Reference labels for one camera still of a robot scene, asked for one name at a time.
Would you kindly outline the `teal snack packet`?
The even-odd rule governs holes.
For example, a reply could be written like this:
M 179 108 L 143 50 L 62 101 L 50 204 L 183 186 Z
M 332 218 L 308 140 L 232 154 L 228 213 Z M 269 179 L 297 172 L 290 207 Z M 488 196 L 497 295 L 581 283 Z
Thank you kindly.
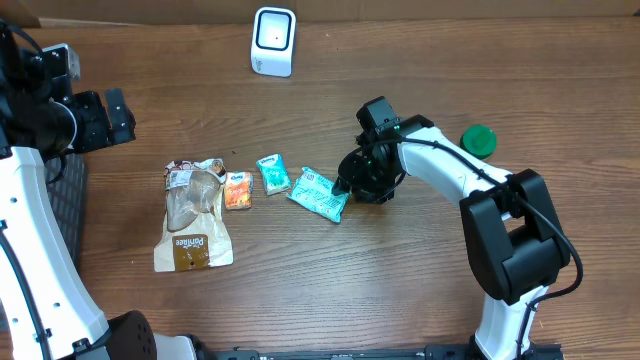
M 310 167 L 303 167 L 287 197 L 305 209 L 334 222 L 341 222 L 349 193 L 333 194 L 334 182 Z

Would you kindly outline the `small teal tissue packet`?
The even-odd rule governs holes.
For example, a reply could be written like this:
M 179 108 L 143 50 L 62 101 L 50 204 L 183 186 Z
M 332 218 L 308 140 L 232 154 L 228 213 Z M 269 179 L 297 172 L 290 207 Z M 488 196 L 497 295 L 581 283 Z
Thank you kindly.
M 291 180 L 280 154 L 266 156 L 256 161 L 262 175 L 267 196 L 271 196 L 291 187 Z

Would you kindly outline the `green lid jar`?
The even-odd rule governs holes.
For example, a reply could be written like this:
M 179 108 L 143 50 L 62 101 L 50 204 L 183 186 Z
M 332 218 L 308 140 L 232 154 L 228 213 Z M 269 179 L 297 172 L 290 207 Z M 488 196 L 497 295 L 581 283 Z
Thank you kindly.
M 494 131 L 484 125 L 472 125 L 462 134 L 459 140 L 460 147 L 483 160 L 491 156 L 497 147 L 497 136 Z

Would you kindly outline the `orange tissue packet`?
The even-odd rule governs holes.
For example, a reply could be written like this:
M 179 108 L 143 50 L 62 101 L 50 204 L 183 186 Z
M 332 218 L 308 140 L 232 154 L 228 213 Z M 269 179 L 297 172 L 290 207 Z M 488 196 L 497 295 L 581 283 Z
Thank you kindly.
M 250 172 L 228 172 L 224 202 L 227 210 L 248 209 L 252 206 L 253 176 Z

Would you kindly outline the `brown paper bread bag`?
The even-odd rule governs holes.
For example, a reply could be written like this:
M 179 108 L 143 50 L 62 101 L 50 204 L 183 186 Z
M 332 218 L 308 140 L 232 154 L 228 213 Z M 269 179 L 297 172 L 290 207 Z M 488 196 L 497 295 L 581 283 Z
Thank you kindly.
M 233 263 L 222 219 L 226 169 L 219 158 L 172 161 L 164 168 L 165 215 L 154 271 L 181 272 Z

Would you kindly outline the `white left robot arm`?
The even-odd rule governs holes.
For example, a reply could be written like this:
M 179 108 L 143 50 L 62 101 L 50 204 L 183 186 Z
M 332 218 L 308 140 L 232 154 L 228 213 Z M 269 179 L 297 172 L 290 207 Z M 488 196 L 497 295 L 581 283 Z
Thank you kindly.
M 1 302 L 16 359 L 209 359 L 193 336 L 154 333 L 130 311 L 107 319 L 72 262 L 47 193 L 46 161 L 130 142 L 119 89 L 74 94 L 71 49 L 1 36 Z

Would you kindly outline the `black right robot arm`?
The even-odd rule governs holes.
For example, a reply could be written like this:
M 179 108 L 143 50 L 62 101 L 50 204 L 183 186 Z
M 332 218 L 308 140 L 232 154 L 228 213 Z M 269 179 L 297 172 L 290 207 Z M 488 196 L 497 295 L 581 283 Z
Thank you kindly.
M 485 292 L 479 327 L 465 344 L 432 344 L 424 359 L 561 359 L 558 345 L 536 345 L 529 333 L 550 286 L 578 258 L 564 235 L 542 177 L 513 174 L 456 146 L 426 117 L 399 117 L 385 97 L 356 118 L 357 149 L 340 163 L 334 194 L 382 204 L 406 176 L 457 205 L 472 273 Z

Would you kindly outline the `white barcode scanner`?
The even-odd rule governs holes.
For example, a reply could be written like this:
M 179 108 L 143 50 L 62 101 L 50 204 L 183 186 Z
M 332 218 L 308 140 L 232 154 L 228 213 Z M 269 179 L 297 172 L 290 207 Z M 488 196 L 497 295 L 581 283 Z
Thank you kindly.
M 286 8 L 265 6 L 256 12 L 250 51 L 254 72 L 292 75 L 296 25 L 296 15 Z

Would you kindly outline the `grey plastic mesh basket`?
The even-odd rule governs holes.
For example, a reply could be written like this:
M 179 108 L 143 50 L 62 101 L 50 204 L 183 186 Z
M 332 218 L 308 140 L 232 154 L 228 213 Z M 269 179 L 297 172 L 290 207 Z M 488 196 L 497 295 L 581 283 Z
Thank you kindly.
M 76 268 L 80 265 L 88 170 L 82 155 L 67 155 L 63 175 L 47 185 L 52 210 Z

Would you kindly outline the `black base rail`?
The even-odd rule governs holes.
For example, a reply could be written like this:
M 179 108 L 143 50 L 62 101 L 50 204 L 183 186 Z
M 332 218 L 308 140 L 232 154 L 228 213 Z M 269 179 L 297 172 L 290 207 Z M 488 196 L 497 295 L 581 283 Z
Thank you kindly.
M 256 350 L 215 351 L 220 360 L 464 360 L 482 359 L 468 345 L 428 345 L 423 349 L 333 350 L 260 353 Z

